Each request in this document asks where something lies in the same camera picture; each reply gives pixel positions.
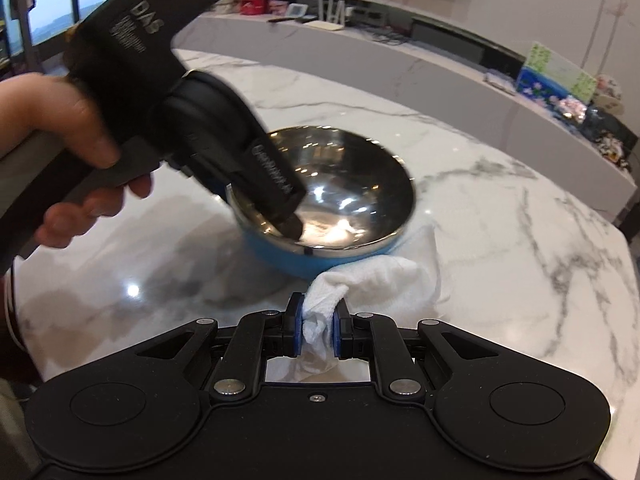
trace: marble countertop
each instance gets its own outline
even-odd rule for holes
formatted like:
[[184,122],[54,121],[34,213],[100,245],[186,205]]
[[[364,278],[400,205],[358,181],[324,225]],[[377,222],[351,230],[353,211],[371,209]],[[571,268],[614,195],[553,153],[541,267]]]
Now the marble countertop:
[[441,120],[514,156],[612,221],[637,191],[628,174],[522,96],[416,44],[371,41],[355,29],[328,32],[268,16],[205,12],[175,46],[250,59],[340,82]]
[[[270,129],[330,124],[401,156],[444,270],[439,302],[415,322],[437,317],[592,381],[612,406],[597,462],[634,478],[640,297],[615,227],[510,156],[401,105],[283,68],[180,54],[238,88]],[[18,319],[49,379],[198,317],[226,326],[283,308],[306,287],[248,253],[222,201],[161,168],[151,197],[128,197],[66,250],[20,263]]]

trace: blue gripper pad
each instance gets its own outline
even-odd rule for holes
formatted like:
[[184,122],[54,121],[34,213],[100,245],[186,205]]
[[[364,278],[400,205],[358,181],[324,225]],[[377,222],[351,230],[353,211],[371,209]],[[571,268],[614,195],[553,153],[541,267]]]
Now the blue gripper pad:
[[338,313],[334,311],[334,318],[332,320],[332,339],[334,341],[334,357],[340,357],[340,318]]
[[296,308],[296,331],[293,336],[293,351],[298,357],[302,353],[302,303],[305,301],[304,295],[300,296],[298,307]]

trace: red box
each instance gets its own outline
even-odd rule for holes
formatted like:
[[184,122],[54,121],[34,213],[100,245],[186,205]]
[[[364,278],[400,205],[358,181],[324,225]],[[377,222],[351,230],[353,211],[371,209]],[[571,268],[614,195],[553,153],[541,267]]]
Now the red box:
[[255,16],[264,14],[267,8],[267,0],[240,0],[240,14]]

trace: finger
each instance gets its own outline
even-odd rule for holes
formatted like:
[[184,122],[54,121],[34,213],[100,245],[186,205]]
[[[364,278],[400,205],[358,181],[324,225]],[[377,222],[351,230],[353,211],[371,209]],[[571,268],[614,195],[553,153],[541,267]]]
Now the finger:
[[40,245],[52,247],[54,249],[64,249],[72,240],[71,236],[66,237],[50,232],[44,225],[38,227],[38,230],[35,232],[33,237]]
[[83,235],[94,224],[95,218],[86,215],[79,205],[69,203],[51,206],[43,220],[48,232],[65,237]]
[[82,204],[82,211],[91,218],[116,216],[124,204],[124,188],[101,188],[89,193]]
[[17,146],[31,131],[47,130],[97,168],[112,166],[120,156],[97,106],[64,78],[30,73],[3,81],[0,124],[0,154]]
[[151,194],[154,181],[151,175],[143,175],[135,178],[127,184],[131,192],[139,198],[146,198]]

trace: white towel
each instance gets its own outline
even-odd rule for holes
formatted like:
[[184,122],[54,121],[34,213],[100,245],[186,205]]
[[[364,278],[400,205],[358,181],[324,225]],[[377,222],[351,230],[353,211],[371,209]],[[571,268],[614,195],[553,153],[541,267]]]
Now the white towel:
[[270,377],[299,382],[337,365],[332,348],[332,318],[344,298],[352,314],[384,314],[396,325],[415,328],[431,317],[440,297],[438,264],[432,224],[409,228],[389,256],[372,256],[334,267],[311,284],[303,303],[303,350],[295,360],[270,362]]

